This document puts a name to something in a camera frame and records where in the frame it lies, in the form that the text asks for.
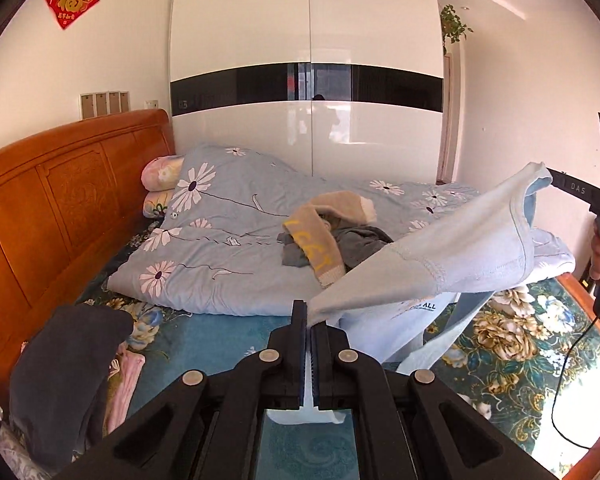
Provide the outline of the beige knit sweater yellow letters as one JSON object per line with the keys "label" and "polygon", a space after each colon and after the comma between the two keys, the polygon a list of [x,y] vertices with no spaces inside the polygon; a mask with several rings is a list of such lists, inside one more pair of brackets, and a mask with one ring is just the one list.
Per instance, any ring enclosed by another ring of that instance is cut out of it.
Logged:
{"label": "beige knit sweater yellow letters", "polygon": [[283,222],[285,231],[308,258],[317,281],[323,288],[346,274],[340,250],[332,235],[330,219],[367,226],[377,220],[372,200],[351,191],[317,195],[299,206]]}

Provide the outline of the white black sliding wardrobe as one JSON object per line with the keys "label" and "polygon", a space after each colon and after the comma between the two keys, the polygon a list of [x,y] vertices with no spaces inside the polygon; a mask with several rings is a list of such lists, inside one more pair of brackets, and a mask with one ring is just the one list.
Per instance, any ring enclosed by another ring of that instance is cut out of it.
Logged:
{"label": "white black sliding wardrobe", "polygon": [[438,0],[173,0],[175,145],[253,148],[307,174],[434,182]]}

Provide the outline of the folded pink garment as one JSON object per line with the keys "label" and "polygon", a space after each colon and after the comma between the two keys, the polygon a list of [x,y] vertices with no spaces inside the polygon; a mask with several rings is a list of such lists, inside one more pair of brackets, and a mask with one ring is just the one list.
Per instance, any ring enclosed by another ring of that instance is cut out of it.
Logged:
{"label": "folded pink garment", "polygon": [[121,382],[117,388],[109,388],[107,380],[107,399],[102,435],[111,434],[121,426],[129,413],[132,397],[140,380],[140,373],[145,365],[142,354],[132,352],[122,344],[116,356],[121,356]]}

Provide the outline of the pink floral pillow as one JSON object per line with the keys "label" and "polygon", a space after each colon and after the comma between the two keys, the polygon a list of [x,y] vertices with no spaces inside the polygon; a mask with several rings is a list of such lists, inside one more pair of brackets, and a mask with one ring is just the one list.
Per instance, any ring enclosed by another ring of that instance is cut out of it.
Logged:
{"label": "pink floral pillow", "polygon": [[144,167],[140,180],[148,192],[172,190],[178,183],[184,157],[178,155],[156,157]]}

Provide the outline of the dark folded garment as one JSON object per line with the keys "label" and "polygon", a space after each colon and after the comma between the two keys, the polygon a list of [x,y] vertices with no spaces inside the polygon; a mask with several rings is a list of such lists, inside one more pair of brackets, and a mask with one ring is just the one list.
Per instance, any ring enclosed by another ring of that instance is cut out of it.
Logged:
{"label": "dark folded garment", "polygon": [[9,379],[9,416],[32,460],[51,474],[102,440],[109,365],[132,329],[129,313],[70,304],[21,353]]}

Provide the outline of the teal floral bed sheet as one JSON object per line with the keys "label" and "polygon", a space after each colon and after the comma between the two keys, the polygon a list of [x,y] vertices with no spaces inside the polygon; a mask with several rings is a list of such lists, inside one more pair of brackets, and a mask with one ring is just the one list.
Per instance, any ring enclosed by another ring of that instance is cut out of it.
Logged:
{"label": "teal floral bed sheet", "polygon": [[[129,346],[145,357],[133,410],[186,370],[230,370],[290,315],[192,313],[110,292],[110,275],[145,240],[132,237],[81,296],[132,315]],[[600,331],[556,278],[495,294],[432,369],[558,478],[600,436]]]}

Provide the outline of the light blue long-sleeve shirt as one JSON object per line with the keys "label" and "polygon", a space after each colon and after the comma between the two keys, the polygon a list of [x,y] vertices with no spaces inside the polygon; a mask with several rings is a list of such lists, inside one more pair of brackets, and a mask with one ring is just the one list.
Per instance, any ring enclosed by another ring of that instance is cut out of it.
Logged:
{"label": "light blue long-sleeve shirt", "polygon": [[432,367],[496,292],[573,271],[568,247],[532,226],[552,182],[530,162],[426,228],[382,248],[309,302],[308,323],[341,325],[353,348],[399,372]]}

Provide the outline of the olive patterned folded garment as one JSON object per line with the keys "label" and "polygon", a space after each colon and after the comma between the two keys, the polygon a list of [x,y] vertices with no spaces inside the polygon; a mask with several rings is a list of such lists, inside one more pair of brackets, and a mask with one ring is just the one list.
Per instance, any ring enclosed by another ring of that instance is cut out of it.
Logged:
{"label": "olive patterned folded garment", "polygon": [[118,354],[117,356],[115,356],[110,364],[109,364],[109,368],[108,368],[108,387],[109,388],[117,388],[117,386],[120,384],[121,382],[121,356],[120,354]]}

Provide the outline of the orange wooden headboard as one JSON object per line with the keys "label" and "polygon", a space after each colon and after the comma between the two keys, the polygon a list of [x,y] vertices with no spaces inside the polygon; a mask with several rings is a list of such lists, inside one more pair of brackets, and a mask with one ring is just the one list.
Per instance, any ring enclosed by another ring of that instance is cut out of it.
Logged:
{"label": "orange wooden headboard", "polygon": [[0,149],[1,406],[23,341],[140,229],[140,174],[173,151],[164,110],[80,120]]}

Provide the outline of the grey sweatshirt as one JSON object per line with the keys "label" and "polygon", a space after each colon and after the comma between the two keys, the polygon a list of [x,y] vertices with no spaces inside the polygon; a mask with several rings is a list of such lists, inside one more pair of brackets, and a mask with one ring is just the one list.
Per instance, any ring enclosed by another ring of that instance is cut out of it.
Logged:
{"label": "grey sweatshirt", "polygon": [[[393,239],[377,226],[355,226],[351,222],[328,214],[322,214],[321,219],[336,240],[346,271],[350,271],[385,245],[393,242]],[[277,241],[284,245],[283,266],[303,268],[310,264],[303,250],[288,232],[279,233]]]}

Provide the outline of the light blue floral quilt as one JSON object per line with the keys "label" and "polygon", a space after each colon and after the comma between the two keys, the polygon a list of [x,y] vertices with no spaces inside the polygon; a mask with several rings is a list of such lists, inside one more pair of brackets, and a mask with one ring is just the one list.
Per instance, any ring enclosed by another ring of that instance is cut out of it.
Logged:
{"label": "light blue floral quilt", "polygon": [[393,240],[477,196],[467,185],[307,176],[245,148],[204,144],[184,158],[161,226],[110,275],[110,292],[192,313],[285,316],[322,290],[314,272],[283,263],[284,221],[311,198],[351,191],[371,200]]}

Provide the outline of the green hanging plant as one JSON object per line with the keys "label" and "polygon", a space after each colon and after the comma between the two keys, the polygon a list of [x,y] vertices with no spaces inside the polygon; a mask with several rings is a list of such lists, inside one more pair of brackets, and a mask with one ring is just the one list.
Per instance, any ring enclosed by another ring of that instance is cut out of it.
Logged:
{"label": "green hanging plant", "polygon": [[451,44],[458,44],[472,34],[474,30],[462,21],[452,4],[446,4],[440,10],[442,30],[442,48],[446,53]]}

